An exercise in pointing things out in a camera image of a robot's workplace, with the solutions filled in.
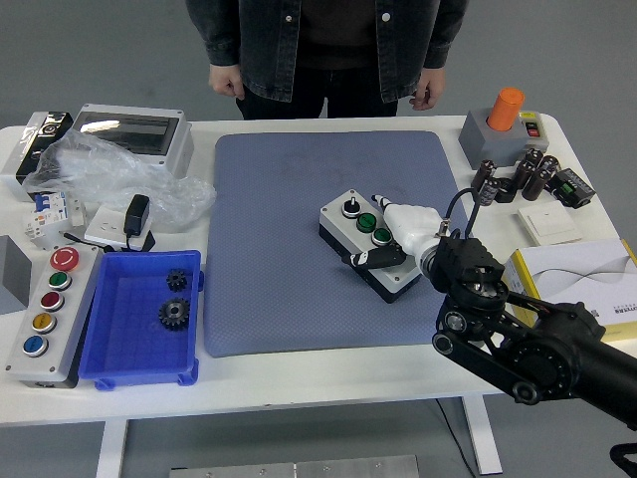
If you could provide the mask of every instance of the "red emergency stop button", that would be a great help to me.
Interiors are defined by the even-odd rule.
[[[70,271],[78,265],[80,253],[73,247],[63,247],[53,253],[49,262],[57,271]]]

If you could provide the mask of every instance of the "plastic bag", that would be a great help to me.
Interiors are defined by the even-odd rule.
[[[122,212],[132,196],[143,194],[150,198],[152,228],[164,231],[186,228],[216,197],[214,187],[201,179],[177,179],[117,144],[75,129],[42,153],[38,168],[22,186],[27,192],[68,192]]]

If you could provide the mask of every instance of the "black selector switch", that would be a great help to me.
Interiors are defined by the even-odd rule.
[[[343,216],[354,219],[360,214],[360,203],[352,196],[351,199],[342,203],[340,210]]]

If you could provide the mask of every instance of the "white table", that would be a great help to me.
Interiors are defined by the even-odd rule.
[[[550,141],[549,152],[559,158],[563,167],[572,168],[587,180],[557,121],[547,116],[542,119]],[[458,188],[464,188],[474,171],[458,143],[463,121],[464,117],[429,117],[195,122],[195,152],[188,175],[212,181],[214,145],[225,134],[419,129],[438,134]],[[21,132],[20,126],[0,130],[0,167]],[[542,200],[550,199],[546,195]],[[30,210],[30,205],[18,202],[4,185],[0,185],[0,204],[0,235],[10,235],[32,260],[34,284],[49,253],[37,250],[22,231],[18,218]],[[525,204],[517,198],[512,204],[482,208],[478,216],[474,235],[501,262],[516,248],[532,245],[516,217],[518,208]],[[467,213],[471,206],[471,200],[465,197]],[[584,240],[617,237],[597,196],[590,205],[570,212]],[[198,249],[205,260],[208,223],[207,218],[202,219],[187,234],[156,234],[154,250]],[[0,336],[2,363],[6,362],[22,317],[23,314],[14,313],[0,318],[4,329]],[[443,358],[430,345],[211,358],[203,348],[201,320],[198,327],[199,379],[193,386],[138,385],[103,392],[97,391],[92,382],[81,380],[73,389],[34,389],[0,373],[0,425],[104,421],[98,476],[106,477],[119,474],[130,419],[461,396],[481,473],[502,471],[482,401],[483,394],[499,391]],[[613,345],[637,356],[637,341]],[[46,406],[42,406],[45,396]]]

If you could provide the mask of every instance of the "red button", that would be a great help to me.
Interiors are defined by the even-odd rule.
[[[45,311],[56,312],[64,305],[64,297],[57,292],[49,292],[40,299],[40,306]]]
[[[80,253],[73,247],[63,247],[53,253],[50,259],[51,267],[58,271],[70,271],[78,265]]]

